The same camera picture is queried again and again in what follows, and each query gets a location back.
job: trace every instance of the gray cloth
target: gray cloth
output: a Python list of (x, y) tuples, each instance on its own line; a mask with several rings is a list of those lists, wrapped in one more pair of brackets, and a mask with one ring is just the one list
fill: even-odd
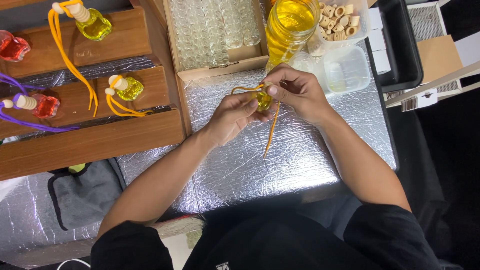
[(48, 191), (65, 231), (101, 221), (125, 188), (114, 159), (87, 163), (78, 173), (68, 168), (51, 173)]

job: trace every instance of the black tray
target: black tray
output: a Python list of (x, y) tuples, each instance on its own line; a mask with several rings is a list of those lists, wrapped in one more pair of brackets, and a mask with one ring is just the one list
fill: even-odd
[(404, 0), (377, 0), (391, 71), (378, 75), (384, 93), (412, 89), (423, 80), (423, 68)]

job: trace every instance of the yellow oil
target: yellow oil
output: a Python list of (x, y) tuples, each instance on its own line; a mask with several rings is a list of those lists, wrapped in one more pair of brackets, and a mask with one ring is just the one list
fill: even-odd
[(117, 90), (117, 95), (123, 100), (132, 101), (144, 90), (144, 86), (132, 77), (126, 77), (125, 80), (128, 82), (127, 89), (123, 91)]
[(91, 40), (101, 41), (112, 32), (112, 24), (98, 10), (88, 9), (88, 11), (90, 19), (85, 23), (77, 21), (78, 30)]
[(305, 31), (312, 29), (314, 24), (312, 10), (304, 1), (278, 0), (276, 10), (270, 12), (265, 29), (270, 52), (269, 64), (288, 62), (307, 42), (311, 33)]
[(268, 108), (270, 108), (270, 105), (272, 105), (273, 98), (263, 91), (258, 91), (256, 98), (258, 100), (257, 111), (268, 110)]

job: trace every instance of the logo on shirt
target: logo on shirt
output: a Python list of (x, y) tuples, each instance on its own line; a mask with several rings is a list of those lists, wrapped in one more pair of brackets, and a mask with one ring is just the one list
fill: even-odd
[(230, 267), (228, 267), (228, 262), (224, 262), (222, 264), (219, 264), (215, 266), (217, 270), (230, 270)]

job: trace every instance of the orange cord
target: orange cord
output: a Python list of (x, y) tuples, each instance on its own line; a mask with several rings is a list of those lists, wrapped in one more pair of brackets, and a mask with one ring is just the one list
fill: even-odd
[[(113, 82), (110, 84), (110, 88), (114, 89), (115, 90), (115, 87), (114, 85), (122, 78), (121, 75), (118, 75), (114, 80)], [(117, 105), (120, 109), (122, 110), (126, 110), (126, 111), (129, 111), (131, 113), (119, 113), (112, 105), (112, 102), (113, 104)], [(137, 116), (137, 117), (142, 117), (142, 116), (146, 116), (147, 113), (149, 112), (153, 112), (152, 110), (146, 110), (146, 111), (142, 111), (142, 112), (138, 112), (138, 111), (134, 111), (134, 110), (131, 110), (131, 109), (128, 109), (126, 107), (124, 107), (123, 105), (121, 105), (120, 103), (118, 103), (116, 100), (113, 99), (112, 95), (110, 94), (107, 94), (107, 104), (108, 106), (110, 107), (110, 109), (112, 110), (112, 112), (114, 112), (116, 115), (118, 116)]]
[[(232, 89), (232, 95), (233, 95), (233, 92), (235, 92), (235, 90), (237, 89), (242, 89), (242, 90), (247, 90), (247, 91), (256, 91), (260, 88), (262, 88), (264, 85), (259, 85), (255, 88), (246, 88), (246, 87), (241, 87), (241, 86), (238, 86), (238, 87), (235, 87), (234, 89)], [(272, 137), (273, 137), (273, 130), (275, 129), (275, 124), (276, 124), (276, 119), (278, 117), (278, 111), (280, 110), (280, 101), (278, 102), (278, 106), (276, 108), (276, 112), (275, 112), (275, 117), (273, 119), (273, 124), (272, 124), (272, 128), (270, 128), (270, 135), (268, 136), (268, 143), (267, 143), (267, 147), (265, 148), (265, 153), (264, 153), (264, 158), (267, 156), (267, 152), (268, 152), (268, 149), (270, 148), (270, 144), (272, 143)]]
[[(75, 4), (81, 4), (83, 5), (83, 2), (80, 0), (70, 0), (66, 2), (62, 2), (59, 4), (62, 10), (65, 11), (67, 16), (70, 18), (73, 18), (72, 14), (70, 14), (70, 11), (65, 7), (66, 5), (75, 5)], [(51, 9), (48, 12), (48, 24), (50, 25), (50, 30), (52, 31), (52, 36), (53, 39), (55, 40), (55, 43), (57, 44), (57, 47), (59, 48), (60, 54), (63, 58), (63, 61), (67, 65), (67, 68), (77, 77), (80, 81), (82, 81), (88, 88), (88, 91), (90, 92), (90, 104), (88, 105), (88, 110), (92, 108), (92, 100), (95, 102), (95, 110), (93, 112), (93, 117), (96, 116), (96, 111), (98, 109), (98, 99), (96, 97), (96, 93), (93, 90), (93, 88), (90, 86), (88, 83), (87, 79), (80, 74), (80, 72), (75, 68), (73, 63), (68, 59), (67, 54), (63, 50), (63, 43), (61, 40), (61, 32), (60, 32), (60, 22), (59, 22), (59, 14), (54, 10)]]

